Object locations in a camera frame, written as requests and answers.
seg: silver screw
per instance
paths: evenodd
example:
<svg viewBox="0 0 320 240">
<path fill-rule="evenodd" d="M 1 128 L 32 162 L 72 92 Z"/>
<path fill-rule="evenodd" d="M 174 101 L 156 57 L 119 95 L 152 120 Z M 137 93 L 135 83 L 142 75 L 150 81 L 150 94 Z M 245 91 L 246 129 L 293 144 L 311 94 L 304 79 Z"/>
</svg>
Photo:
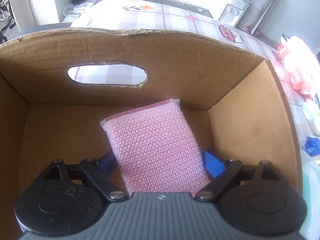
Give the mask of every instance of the silver screw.
<svg viewBox="0 0 320 240">
<path fill-rule="evenodd" d="M 125 193 L 123 191 L 120 191 L 120 190 L 112 191 L 110 193 L 110 197 L 112 199 L 120 199 L 120 198 L 123 198 L 124 196 L 125 196 Z"/>
<path fill-rule="evenodd" d="M 210 191 L 200 191 L 197 195 L 200 199 L 210 199 L 213 197 Z"/>
</svg>

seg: pink mesh fabric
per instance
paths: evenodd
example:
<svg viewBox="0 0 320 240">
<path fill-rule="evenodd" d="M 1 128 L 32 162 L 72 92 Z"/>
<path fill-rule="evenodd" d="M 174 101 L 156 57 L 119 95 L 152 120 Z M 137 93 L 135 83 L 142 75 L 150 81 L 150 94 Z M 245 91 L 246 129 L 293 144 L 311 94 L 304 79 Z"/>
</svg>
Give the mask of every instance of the pink mesh fabric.
<svg viewBox="0 0 320 240">
<path fill-rule="evenodd" d="M 179 100 L 166 100 L 101 122 L 132 192 L 190 192 L 209 179 Z"/>
</svg>

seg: oval cutout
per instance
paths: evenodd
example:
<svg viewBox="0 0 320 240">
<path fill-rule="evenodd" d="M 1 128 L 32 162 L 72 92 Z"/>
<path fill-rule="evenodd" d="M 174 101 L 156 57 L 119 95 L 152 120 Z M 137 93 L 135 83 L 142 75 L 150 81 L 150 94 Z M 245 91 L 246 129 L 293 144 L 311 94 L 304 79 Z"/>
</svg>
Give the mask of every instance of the oval cutout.
<svg viewBox="0 0 320 240">
<path fill-rule="evenodd" d="M 74 66 L 68 69 L 68 76 L 80 84 L 114 86 L 138 86 L 147 80 L 143 69 L 123 63 Z"/>
</svg>

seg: cardboard box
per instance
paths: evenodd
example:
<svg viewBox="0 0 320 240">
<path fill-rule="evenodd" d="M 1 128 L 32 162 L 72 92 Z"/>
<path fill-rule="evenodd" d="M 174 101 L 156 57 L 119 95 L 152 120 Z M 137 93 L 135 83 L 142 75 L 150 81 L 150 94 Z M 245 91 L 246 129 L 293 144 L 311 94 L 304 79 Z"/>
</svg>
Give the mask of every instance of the cardboard box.
<svg viewBox="0 0 320 240">
<path fill-rule="evenodd" d="M 136 65 L 147 81 L 81 85 L 67 75 L 97 62 Z M 2 44 L 0 74 L 1 239 L 18 237 L 18 195 L 53 159 L 103 156 L 111 148 L 101 120 L 169 98 L 181 99 L 201 151 L 253 165 L 268 159 L 301 190 L 289 105 L 271 63 L 256 54 L 177 31 L 63 29 Z"/>
</svg>

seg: black circular joint cover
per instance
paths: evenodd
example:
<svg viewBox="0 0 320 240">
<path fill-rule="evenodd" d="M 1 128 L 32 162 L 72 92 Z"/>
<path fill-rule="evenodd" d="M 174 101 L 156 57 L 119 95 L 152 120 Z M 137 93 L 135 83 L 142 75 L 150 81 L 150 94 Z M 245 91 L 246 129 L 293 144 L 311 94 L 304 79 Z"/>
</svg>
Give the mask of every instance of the black circular joint cover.
<svg viewBox="0 0 320 240">
<path fill-rule="evenodd" d="M 227 191 L 219 200 L 224 219 L 257 236 L 277 236 L 299 228 L 306 216 L 303 199 L 288 183 L 259 180 Z"/>
<path fill-rule="evenodd" d="M 91 188 L 61 179 L 33 183 L 15 206 L 19 223 L 45 236 L 66 236 L 91 226 L 103 210 L 100 195 Z"/>
</svg>

